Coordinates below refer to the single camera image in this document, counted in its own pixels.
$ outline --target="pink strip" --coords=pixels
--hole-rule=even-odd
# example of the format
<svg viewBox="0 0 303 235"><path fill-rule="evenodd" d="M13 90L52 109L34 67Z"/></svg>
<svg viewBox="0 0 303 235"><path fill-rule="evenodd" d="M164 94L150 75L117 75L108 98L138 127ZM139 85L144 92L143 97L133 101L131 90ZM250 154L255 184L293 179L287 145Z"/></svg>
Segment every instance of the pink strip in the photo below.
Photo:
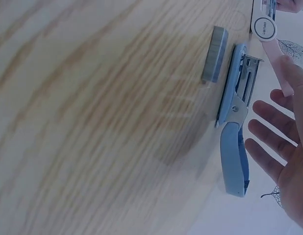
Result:
<svg viewBox="0 0 303 235"><path fill-rule="evenodd" d="M276 76L278 78L278 81L280 83L282 92L285 97L288 97L290 95L294 94L294 91L290 84L286 81L281 67L280 58L283 56L283 52L281 51L279 47L279 43L277 39L273 39L270 42L262 42L264 50L268 56L268 59L276 73Z"/></svg>

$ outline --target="hand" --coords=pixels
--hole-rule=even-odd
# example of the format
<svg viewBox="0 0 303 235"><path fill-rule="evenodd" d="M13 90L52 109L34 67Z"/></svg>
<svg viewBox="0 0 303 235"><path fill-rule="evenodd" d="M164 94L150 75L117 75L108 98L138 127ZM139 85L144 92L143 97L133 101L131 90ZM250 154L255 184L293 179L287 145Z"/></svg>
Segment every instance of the hand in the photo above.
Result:
<svg viewBox="0 0 303 235"><path fill-rule="evenodd" d="M303 0L277 0L277 10L298 13L303 9Z"/></svg>
<svg viewBox="0 0 303 235"><path fill-rule="evenodd" d="M286 213L303 227L303 69L288 56L283 56L281 63L295 93L294 96L284 97L282 91L273 90L271 99L294 112L295 120L263 101L257 101L253 110L296 145L278 136L259 121L251 120L249 130L285 159L287 164L280 164L252 139L246 140L245 146L253 159L279 186L281 203Z"/></svg>

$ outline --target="wooden table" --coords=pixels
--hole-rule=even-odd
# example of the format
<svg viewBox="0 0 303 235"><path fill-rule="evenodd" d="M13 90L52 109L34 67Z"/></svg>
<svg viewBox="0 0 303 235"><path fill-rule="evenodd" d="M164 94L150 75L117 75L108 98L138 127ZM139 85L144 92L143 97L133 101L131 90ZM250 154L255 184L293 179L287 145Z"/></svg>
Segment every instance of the wooden table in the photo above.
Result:
<svg viewBox="0 0 303 235"><path fill-rule="evenodd" d="M184 235L221 176L213 123L251 11L0 0L0 235ZM214 25L229 42L203 85Z"/></svg>

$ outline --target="white label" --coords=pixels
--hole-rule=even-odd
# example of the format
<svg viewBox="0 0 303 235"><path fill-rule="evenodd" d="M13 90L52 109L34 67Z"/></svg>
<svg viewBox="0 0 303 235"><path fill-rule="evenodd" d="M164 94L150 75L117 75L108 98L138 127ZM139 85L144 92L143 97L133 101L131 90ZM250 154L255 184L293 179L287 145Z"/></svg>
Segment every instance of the white label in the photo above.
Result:
<svg viewBox="0 0 303 235"><path fill-rule="evenodd" d="M258 18L254 23L254 29L258 37L269 40L275 37L276 28L274 24L267 18Z"/></svg>

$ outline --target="blue stapler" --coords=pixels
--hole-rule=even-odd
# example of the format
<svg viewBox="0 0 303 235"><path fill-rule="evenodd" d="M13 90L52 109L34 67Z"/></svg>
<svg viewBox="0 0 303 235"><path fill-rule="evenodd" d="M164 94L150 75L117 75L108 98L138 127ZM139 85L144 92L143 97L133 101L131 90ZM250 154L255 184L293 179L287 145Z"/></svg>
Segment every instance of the blue stapler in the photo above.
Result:
<svg viewBox="0 0 303 235"><path fill-rule="evenodd" d="M261 59L247 54L245 44L236 45L227 76L216 126L223 126L220 151L227 193L244 197L250 182L249 163L244 147L242 126Z"/></svg>

